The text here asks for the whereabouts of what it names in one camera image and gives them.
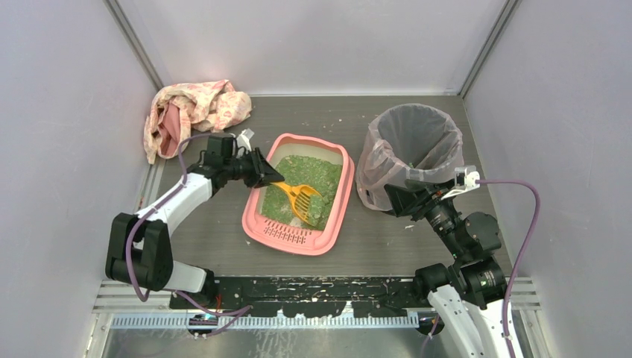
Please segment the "pink litter box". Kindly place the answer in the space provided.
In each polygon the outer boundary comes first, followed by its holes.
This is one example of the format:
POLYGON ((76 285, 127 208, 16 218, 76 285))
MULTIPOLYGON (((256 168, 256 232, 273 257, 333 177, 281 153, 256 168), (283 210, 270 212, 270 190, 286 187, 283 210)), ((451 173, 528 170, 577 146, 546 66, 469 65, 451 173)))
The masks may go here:
POLYGON ((315 157, 342 166, 332 210, 323 230, 283 224, 262 215, 266 189, 254 189, 247 200, 241 223, 253 240, 290 254, 317 256, 330 250, 338 238, 353 187, 355 164, 345 147, 312 136, 285 133, 274 141, 267 160, 278 162, 291 154, 315 157))

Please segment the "orange litter scoop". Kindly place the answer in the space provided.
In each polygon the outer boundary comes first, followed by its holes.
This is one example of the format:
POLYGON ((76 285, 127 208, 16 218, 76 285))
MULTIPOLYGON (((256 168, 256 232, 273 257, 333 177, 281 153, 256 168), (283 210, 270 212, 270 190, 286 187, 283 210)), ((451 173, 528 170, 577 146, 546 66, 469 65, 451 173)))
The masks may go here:
POLYGON ((325 200, 313 187, 301 184, 292 186, 285 182, 276 182, 273 185, 283 193, 287 201, 274 205, 276 216, 287 217, 290 213, 311 227, 317 227, 323 218, 325 200))

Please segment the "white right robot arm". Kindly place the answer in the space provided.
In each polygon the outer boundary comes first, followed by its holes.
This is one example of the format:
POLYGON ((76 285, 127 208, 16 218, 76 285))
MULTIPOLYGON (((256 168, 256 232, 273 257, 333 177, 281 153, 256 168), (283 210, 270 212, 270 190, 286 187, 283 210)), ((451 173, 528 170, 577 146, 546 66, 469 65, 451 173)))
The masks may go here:
POLYGON ((494 257, 502 246, 497 220, 482 212, 463 218, 453 204, 457 195, 479 186, 472 173, 445 183, 387 184, 385 192, 396 217, 425 219, 454 259, 450 266, 416 270, 413 293, 434 308, 459 354, 522 357, 511 317, 511 283, 494 257))

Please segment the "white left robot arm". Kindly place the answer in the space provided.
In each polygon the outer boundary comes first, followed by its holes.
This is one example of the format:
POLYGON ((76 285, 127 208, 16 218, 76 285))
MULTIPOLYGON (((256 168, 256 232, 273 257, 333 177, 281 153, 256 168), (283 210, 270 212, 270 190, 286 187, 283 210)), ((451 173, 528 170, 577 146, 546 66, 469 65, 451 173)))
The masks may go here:
POLYGON ((259 148, 251 148, 250 130, 234 134, 201 134, 206 148, 196 163, 187 166, 177 155, 183 174, 179 181, 152 204, 131 213, 120 213, 112 222, 105 262, 105 275, 130 284, 142 301, 142 292, 172 291, 179 296, 213 299, 215 278, 209 269, 177 262, 171 235, 201 204, 232 180, 248 188, 280 183, 284 177, 265 159, 259 148))

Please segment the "pink plastic trash bag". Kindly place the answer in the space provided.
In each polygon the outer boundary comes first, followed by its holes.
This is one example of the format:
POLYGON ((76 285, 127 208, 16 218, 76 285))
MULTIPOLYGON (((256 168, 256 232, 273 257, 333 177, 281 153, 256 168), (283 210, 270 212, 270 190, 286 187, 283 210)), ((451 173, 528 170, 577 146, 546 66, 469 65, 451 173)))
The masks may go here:
POLYGON ((401 104, 368 125, 355 184, 365 207, 384 212, 392 208, 386 184, 403 186, 406 179, 443 183, 463 165, 463 136, 449 114, 424 104, 401 104))

